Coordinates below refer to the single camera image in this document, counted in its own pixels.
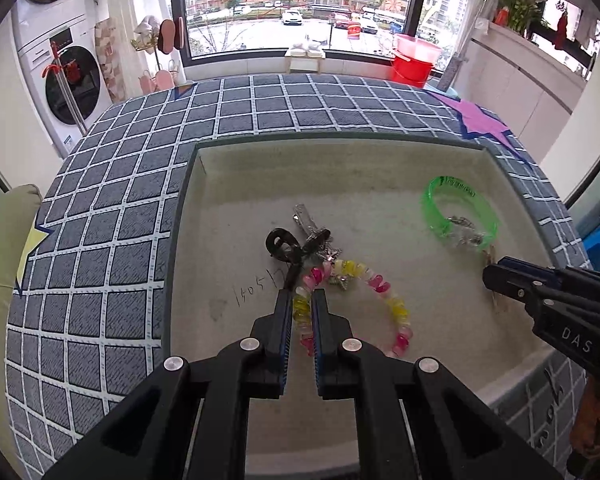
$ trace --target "green wristband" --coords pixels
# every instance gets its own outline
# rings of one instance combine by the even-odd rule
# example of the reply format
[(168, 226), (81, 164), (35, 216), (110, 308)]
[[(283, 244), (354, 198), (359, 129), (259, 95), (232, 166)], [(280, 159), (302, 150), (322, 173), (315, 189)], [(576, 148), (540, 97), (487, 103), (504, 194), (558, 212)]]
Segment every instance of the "green wristband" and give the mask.
[[(452, 197), (471, 207), (484, 231), (476, 230), (467, 218), (443, 216), (436, 206), (435, 196)], [(429, 183), (422, 195), (422, 212), (427, 224), (437, 236), (454, 240), (457, 245), (469, 245), (477, 250), (484, 250), (493, 243), (498, 233), (498, 217), (489, 203), (471, 186), (452, 176), (437, 176)]]

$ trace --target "countertop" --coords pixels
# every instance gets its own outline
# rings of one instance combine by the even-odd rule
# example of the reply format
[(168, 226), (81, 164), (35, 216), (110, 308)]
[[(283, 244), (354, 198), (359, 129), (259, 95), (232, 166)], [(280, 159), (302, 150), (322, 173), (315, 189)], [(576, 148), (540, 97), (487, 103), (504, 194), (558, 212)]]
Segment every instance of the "countertop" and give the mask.
[[(510, 135), (465, 139), (455, 111), (409, 86), (353, 76), (254, 75), (112, 106), (65, 160), (38, 214), (53, 234), (29, 257), (14, 294), (7, 398), (18, 450), (39, 478), (162, 362), (164, 279), (178, 192), (199, 139), (269, 132), (393, 132), (489, 150), (556, 266), (586, 266), (571, 218)], [(584, 373), (558, 353), (492, 406), (558, 469)], [(561, 389), (554, 400), (552, 391)], [(546, 416), (555, 402), (556, 416)]]

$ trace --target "yellow star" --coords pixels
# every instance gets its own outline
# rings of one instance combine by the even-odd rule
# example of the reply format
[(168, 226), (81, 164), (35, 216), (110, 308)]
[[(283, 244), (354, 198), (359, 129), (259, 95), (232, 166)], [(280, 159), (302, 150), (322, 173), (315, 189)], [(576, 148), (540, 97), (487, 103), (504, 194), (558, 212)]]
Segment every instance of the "yellow star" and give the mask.
[(53, 231), (51, 229), (46, 229), (42, 226), (36, 225), (36, 221), (33, 221), (29, 231), (29, 236), (27, 237), (27, 242), (24, 244), (22, 256), (20, 257), (18, 273), (16, 274), (16, 287), (18, 288), (20, 295), (22, 295), (22, 278), (24, 276), (24, 267), (27, 264), (29, 255), (35, 251), (36, 248), (42, 242), (44, 242), (46, 237), (48, 237), (52, 232)]

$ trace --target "silver screw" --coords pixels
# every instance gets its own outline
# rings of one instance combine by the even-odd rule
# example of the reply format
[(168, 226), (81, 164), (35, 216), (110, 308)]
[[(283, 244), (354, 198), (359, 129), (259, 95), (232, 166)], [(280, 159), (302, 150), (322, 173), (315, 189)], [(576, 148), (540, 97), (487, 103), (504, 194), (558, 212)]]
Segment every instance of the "silver screw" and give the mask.
[(260, 346), (260, 342), (254, 337), (246, 337), (240, 341), (240, 348), (243, 350), (255, 350)]
[(358, 350), (360, 350), (362, 348), (362, 341), (360, 341), (359, 339), (350, 337), (349, 339), (345, 339), (342, 342), (342, 347), (347, 352), (357, 352)]
[(437, 372), (438, 368), (440, 368), (438, 361), (432, 359), (431, 357), (425, 357), (424, 359), (421, 359), (418, 363), (418, 366), (420, 367), (420, 370), (426, 372), (427, 374)]
[(184, 361), (182, 360), (182, 357), (178, 356), (169, 357), (164, 361), (164, 367), (170, 372), (180, 370), (183, 364)]

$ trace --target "white car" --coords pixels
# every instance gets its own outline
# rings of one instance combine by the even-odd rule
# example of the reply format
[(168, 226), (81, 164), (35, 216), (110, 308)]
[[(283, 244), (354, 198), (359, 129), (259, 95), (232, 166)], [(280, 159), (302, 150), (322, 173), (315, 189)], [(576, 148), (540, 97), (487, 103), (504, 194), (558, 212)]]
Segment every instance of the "white car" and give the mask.
[(374, 20), (370, 20), (368, 18), (360, 19), (360, 30), (362, 32), (368, 32), (369, 34), (377, 34), (378, 26)]
[(282, 13), (283, 25), (302, 25), (302, 14), (299, 10), (289, 9)]

